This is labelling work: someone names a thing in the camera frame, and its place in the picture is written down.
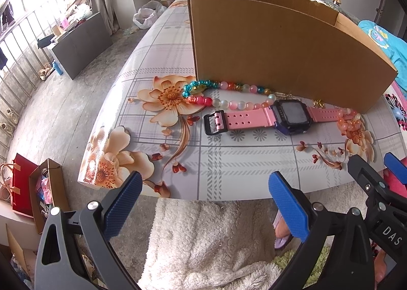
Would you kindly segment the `small gold earring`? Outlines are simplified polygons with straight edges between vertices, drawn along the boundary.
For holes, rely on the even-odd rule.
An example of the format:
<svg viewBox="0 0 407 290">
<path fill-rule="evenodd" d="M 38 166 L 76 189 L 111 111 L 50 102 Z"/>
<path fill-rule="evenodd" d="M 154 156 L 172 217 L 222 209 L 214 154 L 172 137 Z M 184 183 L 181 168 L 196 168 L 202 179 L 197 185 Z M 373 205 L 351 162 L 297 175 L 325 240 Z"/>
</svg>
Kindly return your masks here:
<svg viewBox="0 0 407 290">
<path fill-rule="evenodd" d="M 319 109 L 324 109 L 326 106 L 322 100 L 314 100 L 313 101 L 313 107 L 314 108 L 319 108 Z"/>
</svg>

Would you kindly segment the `pink strap smart watch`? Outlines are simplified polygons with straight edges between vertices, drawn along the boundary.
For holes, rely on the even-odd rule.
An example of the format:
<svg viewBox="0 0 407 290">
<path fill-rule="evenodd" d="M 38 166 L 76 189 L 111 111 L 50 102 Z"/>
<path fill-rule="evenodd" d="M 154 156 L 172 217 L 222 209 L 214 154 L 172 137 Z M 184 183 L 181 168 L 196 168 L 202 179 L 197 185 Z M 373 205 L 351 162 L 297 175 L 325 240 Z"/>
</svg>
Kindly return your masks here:
<svg viewBox="0 0 407 290">
<path fill-rule="evenodd" d="M 314 123 L 350 121 L 356 112 L 351 109 L 309 107 L 299 100 L 275 101 L 268 107 L 232 112 L 216 111 L 203 117 L 206 135 L 214 136 L 232 130 L 273 127 L 289 136 L 302 134 Z"/>
</svg>

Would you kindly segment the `small open cardboard box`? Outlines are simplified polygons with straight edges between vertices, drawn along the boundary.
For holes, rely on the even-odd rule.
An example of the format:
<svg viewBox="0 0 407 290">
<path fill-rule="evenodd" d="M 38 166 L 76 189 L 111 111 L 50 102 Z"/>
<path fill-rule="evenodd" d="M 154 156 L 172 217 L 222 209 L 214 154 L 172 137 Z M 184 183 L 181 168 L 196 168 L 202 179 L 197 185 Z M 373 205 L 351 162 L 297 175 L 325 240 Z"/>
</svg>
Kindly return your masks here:
<svg viewBox="0 0 407 290">
<path fill-rule="evenodd" d="M 70 211 L 61 165 L 47 158 L 29 176 L 32 215 L 38 234 L 41 234 L 53 207 Z"/>
</svg>

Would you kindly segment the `red gift bag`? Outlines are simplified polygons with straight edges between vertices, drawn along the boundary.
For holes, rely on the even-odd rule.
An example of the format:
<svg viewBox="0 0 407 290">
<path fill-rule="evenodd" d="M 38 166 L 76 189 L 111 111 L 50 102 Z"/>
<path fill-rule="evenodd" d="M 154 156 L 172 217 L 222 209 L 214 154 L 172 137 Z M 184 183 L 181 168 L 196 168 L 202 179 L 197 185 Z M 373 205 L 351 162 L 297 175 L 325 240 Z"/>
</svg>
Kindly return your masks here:
<svg viewBox="0 0 407 290">
<path fill-rule="evenodd" d="M 4 169 L 12 173 L 10 182 L 6 182 Z M 11 163 L 1 164 L 1 184 L 9 194 L 12 211 L 28 218 L 33 218 L 29 179 L 36 169 L 37 165 L 21 154 L 16 154 Z"/>
</svg>

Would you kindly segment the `white fluffy blanket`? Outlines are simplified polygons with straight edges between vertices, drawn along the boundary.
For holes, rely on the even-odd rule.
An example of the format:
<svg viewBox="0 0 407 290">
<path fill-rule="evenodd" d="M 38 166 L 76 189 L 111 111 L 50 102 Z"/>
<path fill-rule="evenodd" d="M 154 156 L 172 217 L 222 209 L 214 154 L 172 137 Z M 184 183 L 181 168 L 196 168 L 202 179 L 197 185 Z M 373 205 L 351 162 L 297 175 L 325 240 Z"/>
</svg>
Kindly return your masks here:
<svg viewBox="0 0 407 290">
<path fill-rule="evenodd" d="M 274 263 L 268 200 L 204 202 L 160 198 L 142 289 L 269 289 Z"/>
</svg>

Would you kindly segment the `floral bed sheet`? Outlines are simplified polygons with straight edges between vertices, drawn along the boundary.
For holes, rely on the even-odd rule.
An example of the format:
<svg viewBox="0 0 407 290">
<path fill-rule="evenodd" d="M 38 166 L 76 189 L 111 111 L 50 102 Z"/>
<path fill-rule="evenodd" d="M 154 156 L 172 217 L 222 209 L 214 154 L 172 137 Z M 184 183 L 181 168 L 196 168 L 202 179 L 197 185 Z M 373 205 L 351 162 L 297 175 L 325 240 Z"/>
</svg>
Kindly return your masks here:
<svg viewBox="0 0 407 290">
<path fill-rule="evenodd" d="M 138 171 L 148 196 L 254 200 L 269 197 L 273 171 L 310 193 L 351 182 L 346 166 L 355 154 L 384 170 L 385 141 L 396 133 L 384 96 L 348 136 L 336 123 L 316 123 L 293 136 L 270 127 L 208 136 L 204 113 L 183 110 L 181 91 L 194 75 L 187 0 L 176 0 L 148 30 L 110 88 L 78 182 L 113 189 Z"/>
</svg>

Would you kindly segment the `cyan striped jacket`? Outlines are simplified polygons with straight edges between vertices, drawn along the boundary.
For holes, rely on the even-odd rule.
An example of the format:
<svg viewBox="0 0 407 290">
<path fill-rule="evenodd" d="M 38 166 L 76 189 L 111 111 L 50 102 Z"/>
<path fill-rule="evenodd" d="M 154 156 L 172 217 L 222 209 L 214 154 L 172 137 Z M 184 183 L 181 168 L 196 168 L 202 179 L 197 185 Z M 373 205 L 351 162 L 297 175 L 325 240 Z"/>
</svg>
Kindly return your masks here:
<svg viewBox="0 0 407 290">
<path fill-rule="evenodd" d="M 406 92 L 406 41 L 369 20 L 360 21 L 358 27 L 380 46 L 385 55 L 387 55 L 394 64 L 398 71 L 395 81 L 398 86 Z"/>
</svg>

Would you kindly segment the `brown cardboard box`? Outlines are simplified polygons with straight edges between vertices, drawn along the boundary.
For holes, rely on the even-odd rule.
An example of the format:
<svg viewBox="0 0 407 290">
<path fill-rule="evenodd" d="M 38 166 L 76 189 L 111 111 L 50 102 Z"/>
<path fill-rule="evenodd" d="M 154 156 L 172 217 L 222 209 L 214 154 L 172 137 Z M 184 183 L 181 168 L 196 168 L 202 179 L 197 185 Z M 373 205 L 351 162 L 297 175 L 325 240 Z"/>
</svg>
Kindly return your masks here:
<svg viewBox="0 0 407 290">
<path fill-rule="evenodd" d="M 397 76 L 380 46 L 312 0 L 188 0 L 199 80 L 261 86 L 366 113 Z"/>
</svg>

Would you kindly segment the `dark grey cabinet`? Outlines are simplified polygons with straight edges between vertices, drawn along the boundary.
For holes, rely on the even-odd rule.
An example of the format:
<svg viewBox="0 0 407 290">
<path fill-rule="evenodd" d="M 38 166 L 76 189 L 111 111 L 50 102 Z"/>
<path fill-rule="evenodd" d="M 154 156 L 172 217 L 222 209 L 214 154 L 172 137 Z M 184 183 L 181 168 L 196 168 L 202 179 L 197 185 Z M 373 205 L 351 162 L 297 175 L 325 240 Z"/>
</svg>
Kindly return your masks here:
<svg viewBox="0 0 407 290">
<path fill-rule="evenodd" d="M 112 45 L 102 15 L 98 12 L 66 33 L 48 49 L 58 66 L 72 80 Z"/>
</svg>

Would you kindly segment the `white plastic bag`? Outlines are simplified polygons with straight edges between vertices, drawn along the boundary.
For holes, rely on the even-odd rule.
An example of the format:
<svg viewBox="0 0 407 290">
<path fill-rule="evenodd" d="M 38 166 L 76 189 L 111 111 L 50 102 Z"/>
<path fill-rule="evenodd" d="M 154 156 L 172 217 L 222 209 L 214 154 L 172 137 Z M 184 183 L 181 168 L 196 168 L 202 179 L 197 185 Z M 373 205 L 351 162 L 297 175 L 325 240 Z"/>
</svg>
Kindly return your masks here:
<svg viewBox="0 0 407 290">
<path fill-rule="evenodd" d="M 133 24 L 141 30 L 147 30 L 157 21 L 157 19 L 167 10 L 165 5 L 159 1 L 149 1 L 142 5 L 133 16 Z"/>
</svg>

